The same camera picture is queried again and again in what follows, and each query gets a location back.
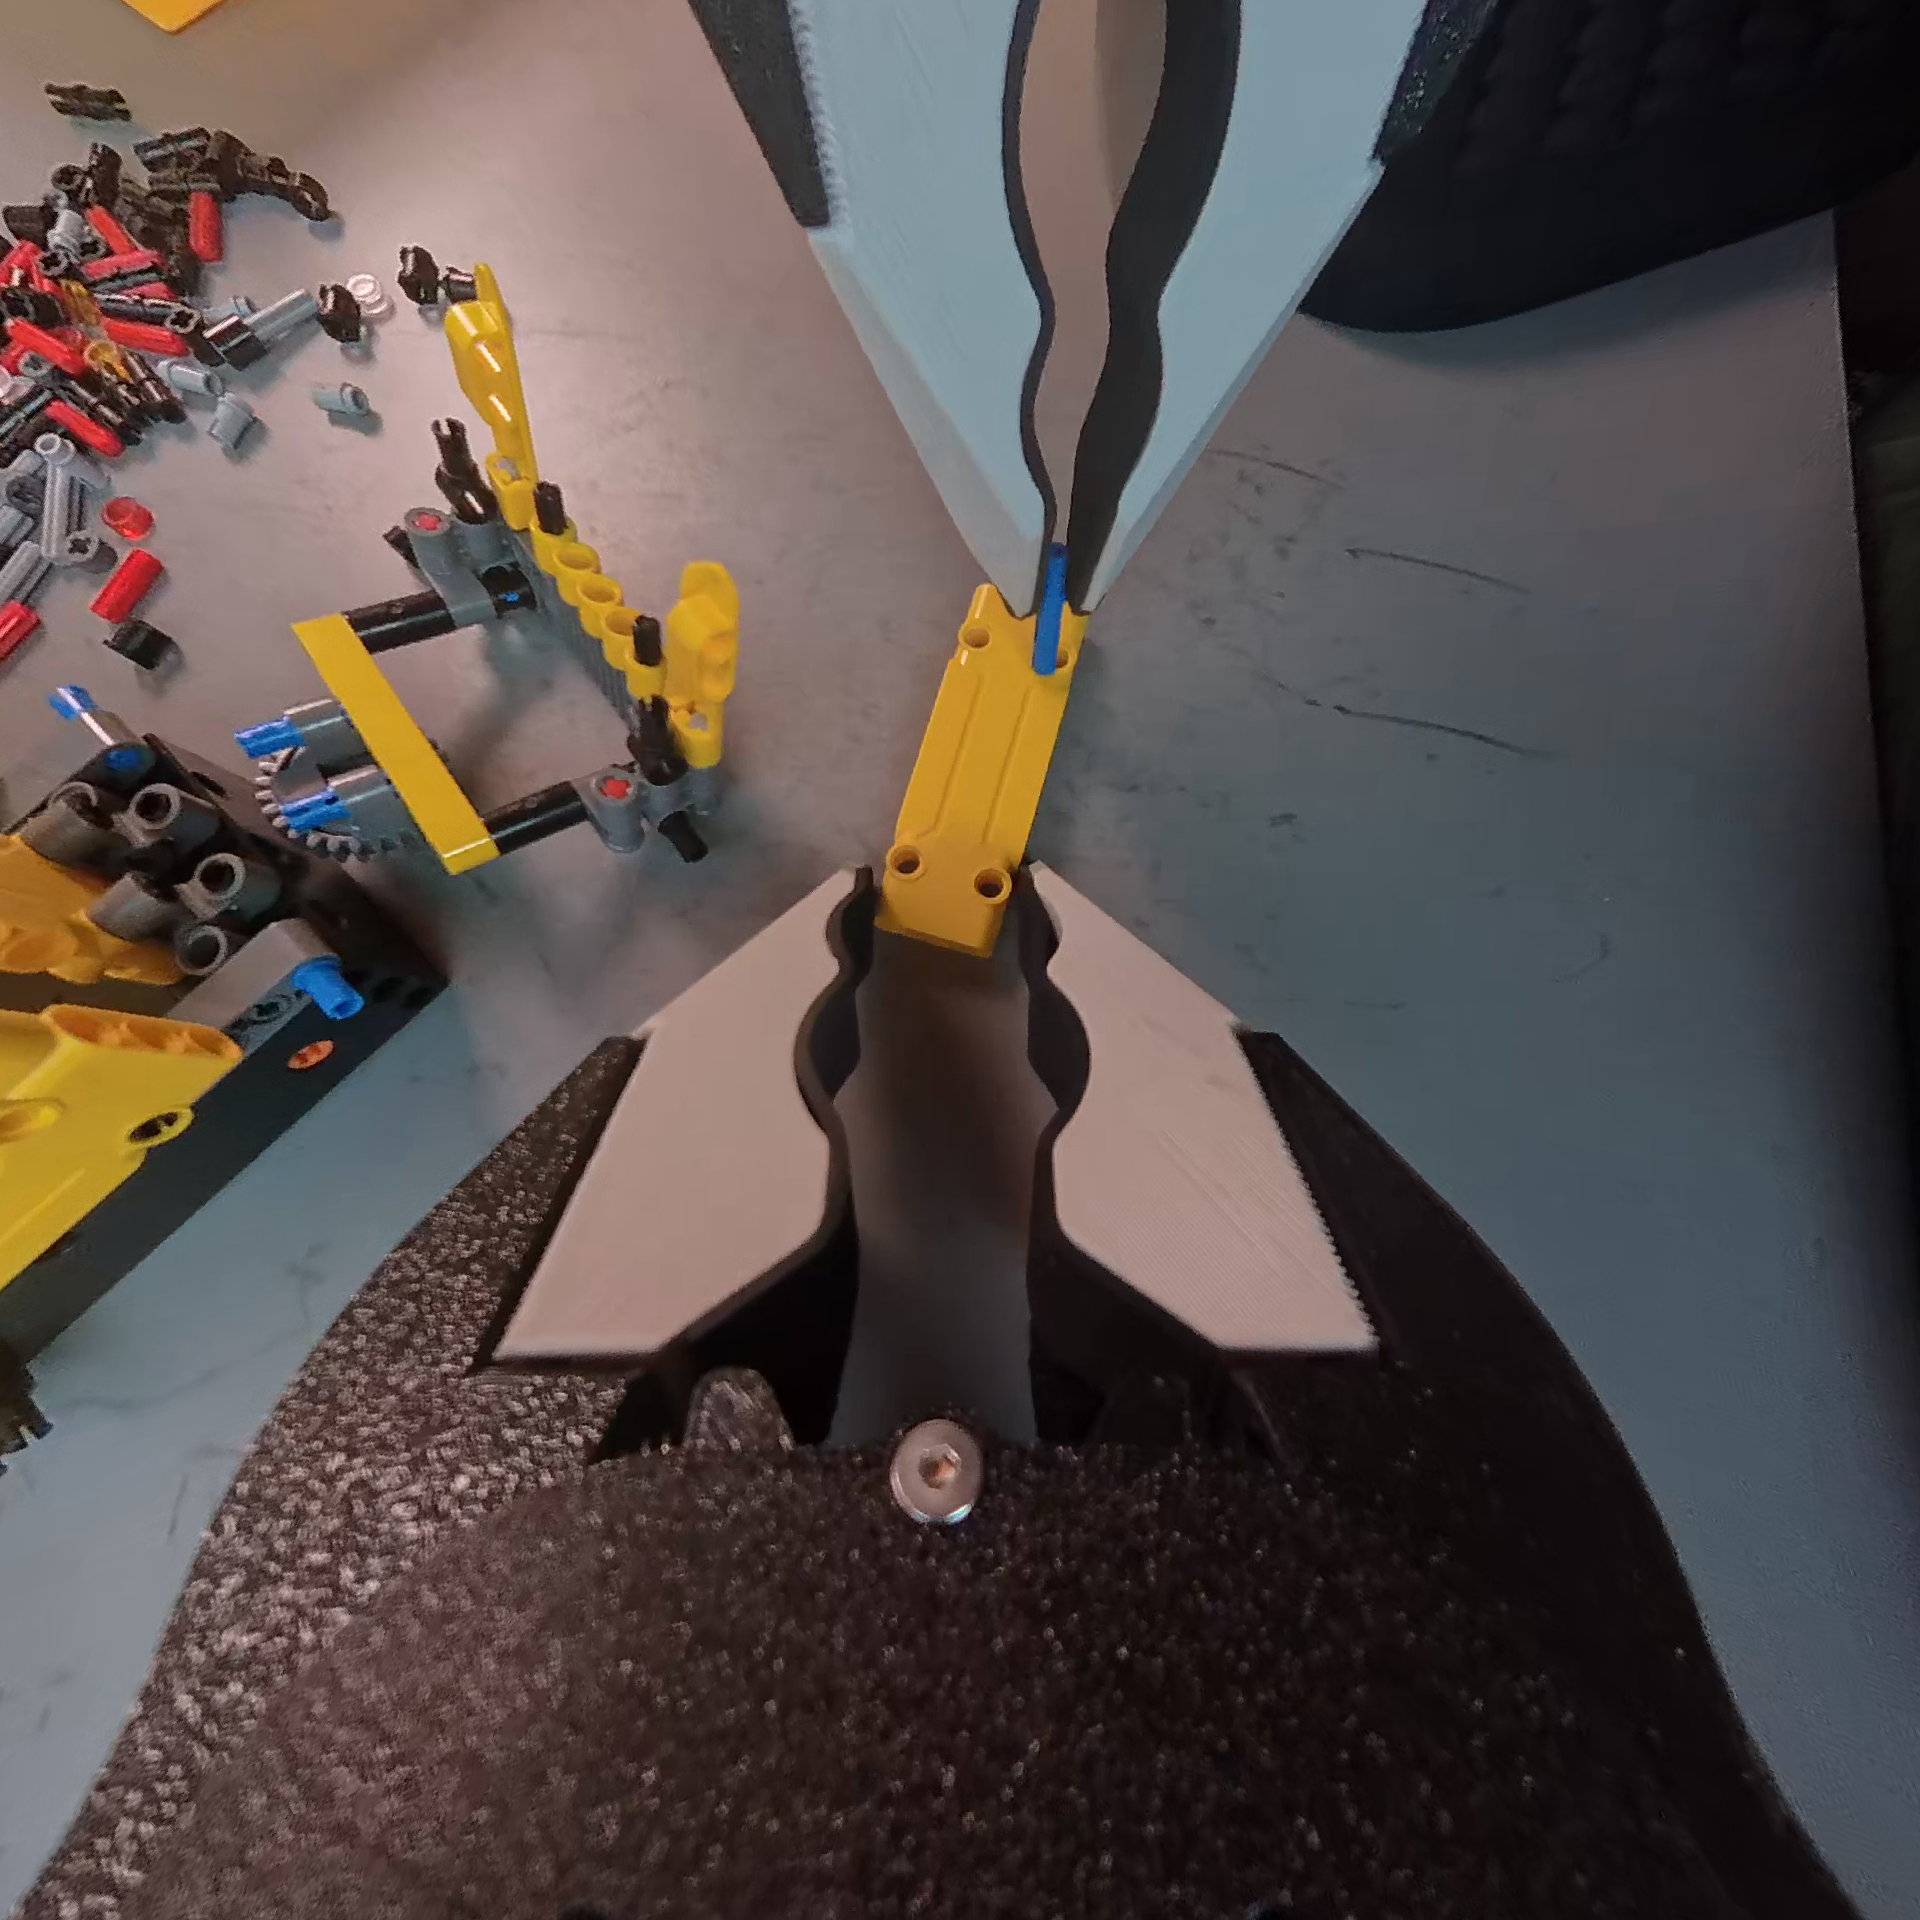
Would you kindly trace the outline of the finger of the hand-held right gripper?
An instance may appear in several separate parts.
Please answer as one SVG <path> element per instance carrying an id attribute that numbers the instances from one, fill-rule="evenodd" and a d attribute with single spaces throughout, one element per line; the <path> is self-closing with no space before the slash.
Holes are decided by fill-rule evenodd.
<path id="1" fill-rule="evenodd" d="M 1093 612 L 1371 197 L 1416 3 L 1172 3 L 1070 497 Z"/>
<path id="2" fill-rule="evenodd" d="M 1035 424 L 1053 307 L 1019 120 L 1038 4 L 788 10 L 824 275 L 984 576 L 1035 611 L 1053 491 Z"/>

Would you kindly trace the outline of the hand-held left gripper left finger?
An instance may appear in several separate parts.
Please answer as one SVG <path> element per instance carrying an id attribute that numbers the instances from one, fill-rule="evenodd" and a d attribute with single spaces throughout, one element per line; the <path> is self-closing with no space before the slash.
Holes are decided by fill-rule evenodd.
<path id="1" fill-rule="evenodd" d="M 857 1067 L 876 882 L 834 872 L 614 1044 L 605 1104 L 488 1334 L 488 1364 L 626 1386 L 605 1443 L 682 1441 L 746 1370 L 821 1445 L 857 1306 L 834 1099 Z"/>

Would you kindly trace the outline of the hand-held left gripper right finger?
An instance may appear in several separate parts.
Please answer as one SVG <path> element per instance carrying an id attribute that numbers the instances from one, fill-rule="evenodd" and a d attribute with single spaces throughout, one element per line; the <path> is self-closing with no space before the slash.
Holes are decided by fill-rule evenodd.
<path id="1" fill-rule="evenodd" d="M 1242 1020 L 1053 869 L 1019 878 L 1019 968 L 1050 1099 L 1025 1270 L 1041 1441 L 1177 1445 L 1266 1364 L 1377 1360 Z"/>

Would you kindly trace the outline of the yellow lego panel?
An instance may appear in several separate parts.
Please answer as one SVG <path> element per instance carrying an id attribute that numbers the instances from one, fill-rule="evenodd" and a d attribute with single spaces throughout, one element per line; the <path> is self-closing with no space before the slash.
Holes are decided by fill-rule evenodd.
<path id="1" fill-rule="evenodd" d="M 1038 619 L 977 588 L 945 667 L 881 875 L 876 925 L 990 958 L 1064 730 L 1089 619 L 1064 612 L 1035 669 Z"/>

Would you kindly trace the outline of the grey yellow lego rack assembly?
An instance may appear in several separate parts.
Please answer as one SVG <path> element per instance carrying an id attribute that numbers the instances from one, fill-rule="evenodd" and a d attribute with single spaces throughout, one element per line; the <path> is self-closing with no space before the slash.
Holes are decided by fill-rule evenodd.
<path id="1" fill-rule="evenodd" d="M 454 626 L 563 642 L 614 708 L 621 755 L 544 790 L 475 812 L 425 840 L 450 873 L 589 828 L 630 854 L 651 840 L 680 862 L 708 852 L 704 818 L 737 683 L 739 594 L 715 562 L 686 566 L 668 614 L 640 611 L 544 477 L 512 317 L 488 265 L 401 252 L 397 285 L 440 313 L 452 372 L 488 437 L 432 424 L 440 504 L 410 509 L 394 542 Z"/>

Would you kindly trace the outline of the yellow lego beam with black pins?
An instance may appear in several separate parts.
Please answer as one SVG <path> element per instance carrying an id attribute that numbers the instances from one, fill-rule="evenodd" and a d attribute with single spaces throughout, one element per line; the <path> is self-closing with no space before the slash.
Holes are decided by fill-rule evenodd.
<path id="1" fill-rule="evenodd" d="M 348 710 L 413 814 L 420 848 L 449 875 L 473 873 L 498 858 L 589 824 L 586 795 L 569 781 L 482 812 L 388 681 L 381 656 L 445 638 L 459 626 L 461 619 L 440 593 L 314 614 L 293 626 L 293 638 L 316 669 L 325 697 Z"/>

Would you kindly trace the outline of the grey lego gear with blue pins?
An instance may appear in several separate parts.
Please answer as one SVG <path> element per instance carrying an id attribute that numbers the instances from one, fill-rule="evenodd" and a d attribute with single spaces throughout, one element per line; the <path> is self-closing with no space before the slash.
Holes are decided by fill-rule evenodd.
<path id="1" fill-rule="evenodd" d="M 240 726 L 233 742 L 257 768 L 257 805 L 302 850 L 370 862 L 420 845 L 396 781 L 336 699 Z"/>

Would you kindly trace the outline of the large yellow black lego model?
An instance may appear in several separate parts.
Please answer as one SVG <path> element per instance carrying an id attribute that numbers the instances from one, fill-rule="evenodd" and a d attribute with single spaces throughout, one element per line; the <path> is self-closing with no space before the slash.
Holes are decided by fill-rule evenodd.
<path id="1" fill-rule="evenodd" d="M 254 776 L 81 685 L 82 756 L 2 836 L 2 1452 L 33 1360 L 229 1189 L 449 979 Z"/>

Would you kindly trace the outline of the pile of small lego pins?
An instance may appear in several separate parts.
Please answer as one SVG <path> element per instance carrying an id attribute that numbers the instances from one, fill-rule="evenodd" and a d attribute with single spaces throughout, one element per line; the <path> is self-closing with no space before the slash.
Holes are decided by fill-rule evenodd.
<path id="1" fill-rule="evenodd" d="M 104 645 L 141 675 L 180 656 L 144 608 L 162 581 L 155 514 L 110 477 L 154 435 L 197 426 L 237 461 L 259 432 L 249 379 L 306 338 L 370 355 L 396 301 L 435 315 L 473 282 L 404 248 L 396 289 L 370 273 L 270 301 L 218 297 L 227 217 L 270 201 L 336 225 L 322 180 L 227 129 L 98 138 L 27 201 L 4 205 L 2 614 L 4 658 L 41 629 L 58 576 L 92 578 Z"/>

